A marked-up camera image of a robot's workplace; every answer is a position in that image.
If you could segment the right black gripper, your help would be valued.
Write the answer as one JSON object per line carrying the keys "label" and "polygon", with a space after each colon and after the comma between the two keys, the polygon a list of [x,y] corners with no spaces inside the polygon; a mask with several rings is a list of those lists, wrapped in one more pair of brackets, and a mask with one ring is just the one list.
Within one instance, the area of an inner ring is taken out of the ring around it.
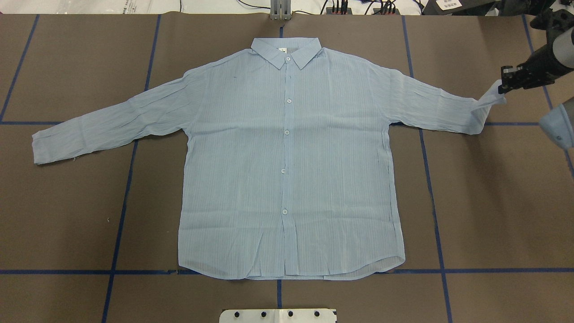
{"label": "right black gripper", "polygon": [[543,55],[531,55],[527,61],[516,67],[502,66],[499,94],[506,94],[521,88],[531,89],[551,85],[556,79],[551,73],[554,67],[556,67],[556,60]]}

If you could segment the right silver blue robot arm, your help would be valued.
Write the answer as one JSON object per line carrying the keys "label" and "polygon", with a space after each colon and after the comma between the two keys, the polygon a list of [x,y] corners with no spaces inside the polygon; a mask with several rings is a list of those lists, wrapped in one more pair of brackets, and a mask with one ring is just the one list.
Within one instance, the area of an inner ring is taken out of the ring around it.
{"label": "right silver blue robot arm", "polygon": [[531,54],[522,63],[500,68],[500,93],[541,88],[549,112],[539,121],[543,133],[563,150],[573,150],[573,2],[552,0],[525,19]]}

